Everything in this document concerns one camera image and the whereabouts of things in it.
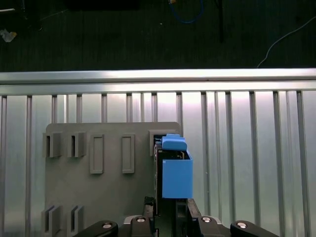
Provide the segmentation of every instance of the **white cable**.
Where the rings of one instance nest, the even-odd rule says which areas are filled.
[[[297,31],[299,31],[300,29],[302,29],[303,27],[305,27],[307,24],[309,24],[309,23],[310,23],[311,21],[313,21],[314,19],[316,19],[316,16],[314,16],[311,20],[309,20],[308,22],[306,22],[306,23],[305,23],[303,26],[301,26],[300,28],[297,28],[296,30],[291,31],[290,33],[287,33],[287,34],[284,35],[283,37],[279,38],[276,42],[274,42],[274,43],[270,46],[270,48],[268,49],[267,54],[266,54],[266,57],[258,64],[257,68],[259,68],[259,67],[261,66],[261,64],[263,64],[263,63],[266,61],[266,59],[268,58],[268,55],[269,55],[271,49],[273,48],[273,46],[275,46],[277,43],[279,43],[282,39],[284,39],[284,38],[288,37],[289,35],[291,35],[291,34],[297,32]]]
[[[45,19],[47,19],[47,18],[49,18],[49,17],[52,17],[52,16],[55,16],[55,15],[58,15],[58,14],[60,14],[60,13],[64,13],[65,11],[67,11],[68,9],[65,9],[65,10],[62,10],[62,11],[59,11],[59,12],[56,12],[56,13],[54,13],[54,14],[51,14],[51,15],[49,15],[49,16],[46,16],[46,17],[43,17],[42,19],[40,19],[40,21],[43,21],[43,20],[45,20]]]

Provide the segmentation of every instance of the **gray mounting board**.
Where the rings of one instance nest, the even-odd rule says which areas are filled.
[[[119,225],[154,196],[154,135],[176,122],[54,123],[43,135],[43,237],[71,237],[100,220]]]

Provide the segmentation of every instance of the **horizontal metal beam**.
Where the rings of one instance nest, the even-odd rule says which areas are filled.
[[[309,69],[198,69],[0,73],[0,84],[314,80]]]
[[[15,9],[14,9],[14,8],[9,8],[9,9],[0,9],[0,14],[1,14],[1,13],[13,12],[13,11],[15,11]]]
[[[1,85],[0,95],[58,95],[83,93],[134,93],[169,91],[280,91],[316,90],[316,80],[303,81],[205,81],[161,83],[89,83]]]

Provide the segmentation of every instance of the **bolt head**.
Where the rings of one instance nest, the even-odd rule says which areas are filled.
[[[145,221],[145,218],[143,217],[137,219],[137,222],[144,222],[144,221]]]
[[[247,228],[247,225],[245,223],[243,223],[243,222],[238,222],[237,226],[239,226],[242,229],[246,229]]]
[[[108,228],[111,228],[111,226],[112,226],[111,223],[105,223],[105,224],[103,225],[103,228],[104,228],[104,229],[108,229]]]
[[[207,222],[207,223],[208,223],[208,222],[210,222],[210,221],[211,221],[211,219],[210,219],[210,218],[208,218],[208,217],[203,217],[203,218],[202,218],[202,221],[204,221],[204,222]]]

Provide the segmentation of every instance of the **blue cable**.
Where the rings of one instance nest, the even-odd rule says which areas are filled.
[[[184,21],[184,20],[182,20],[182,19],[179,17],[179,15],[176,13],[176,11],[175,11],[174,7],[172,6],[172,4],[169,2],[169,6],[170,6],[170,8],[171,8],[171,11],[172,11],[174,17],[175,17],[178,21],[180,21],[181,23],[184,23],[184,24],[191,24],[191,23],[195,22],[196,20],[198,20],[198,19],[202,16],[202,14],[203,14],[203,12],[204,12],[203,0],[200,0],[200,4],[201,4],[201,11],[200,11],[199,14],[196,16],[196,18],[194,18],[194,19],[191,20],[191,21]]]

